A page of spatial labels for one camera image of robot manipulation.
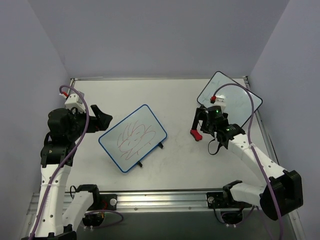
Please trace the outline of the red whiteboard eraser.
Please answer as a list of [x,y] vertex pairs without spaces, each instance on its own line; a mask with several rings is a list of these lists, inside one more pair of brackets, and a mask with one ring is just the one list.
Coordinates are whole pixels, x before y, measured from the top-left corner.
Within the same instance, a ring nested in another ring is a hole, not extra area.
[[203,139],[203,136],[198,132],[197,129],[191,129],[190,134],[193,136],[196,142],[199,142]]

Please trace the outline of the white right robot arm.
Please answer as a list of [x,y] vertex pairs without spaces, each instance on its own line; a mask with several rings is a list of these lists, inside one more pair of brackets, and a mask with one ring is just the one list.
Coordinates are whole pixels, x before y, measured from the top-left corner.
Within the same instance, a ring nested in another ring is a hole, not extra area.
[[225,205],[232,207],[238,202],[247,203],[261,208],[273,221],[303,205],[300,174],[271,160],[250,141],[248,132],[238,124],[228,122],[228,114],[220,106],[196,109],[190,134],[200,141],[202,133],[211,135],[219,148],[224,147],[237,156],[261,182],[259,186],[242,180],[226,184],[222,193]]

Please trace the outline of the aluminium mounting rail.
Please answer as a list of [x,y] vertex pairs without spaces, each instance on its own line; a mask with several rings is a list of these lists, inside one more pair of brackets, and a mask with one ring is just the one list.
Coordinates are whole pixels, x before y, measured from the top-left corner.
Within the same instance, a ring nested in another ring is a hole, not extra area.
[[[44,213],[53,208],[64,213],[73,198],[70,192],[60,193],[60,196],[48,194],[44,199]],[[231,207],[224,199],[220,188],[183,189],[183,190],[134,190],[134,191],[106,191],[99,190],[100,202],[89,207],[89,210],[112,210],[120,213],[171,213],[171,212],[210,212],[236,211],[240,207]],[[33,194],[27,214],[36,214],[37,207],[41,206],[40,193]]]

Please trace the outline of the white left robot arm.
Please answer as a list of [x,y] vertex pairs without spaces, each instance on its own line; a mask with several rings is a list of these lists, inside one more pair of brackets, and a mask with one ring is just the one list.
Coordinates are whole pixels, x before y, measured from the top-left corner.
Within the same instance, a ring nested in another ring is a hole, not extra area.
[[66,183],[77,147],[86,133],[105,131],[113,119],[97,105],[91,105],[91,109],[93,116],[79,107],[58,108],[48,114],[49,132],[40,152],[40,195],[28,240],[75,240],[86,212],[101,204],[98,186],[82,184],[63,211]]

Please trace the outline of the blue framed whiteboard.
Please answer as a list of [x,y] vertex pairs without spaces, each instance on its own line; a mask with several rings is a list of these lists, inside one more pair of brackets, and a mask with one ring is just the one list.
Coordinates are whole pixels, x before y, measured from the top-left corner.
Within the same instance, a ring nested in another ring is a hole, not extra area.
[[100,146],[122,173],[134,166],[157,147],[168,134],[147,104],[141,105],[98,139]]

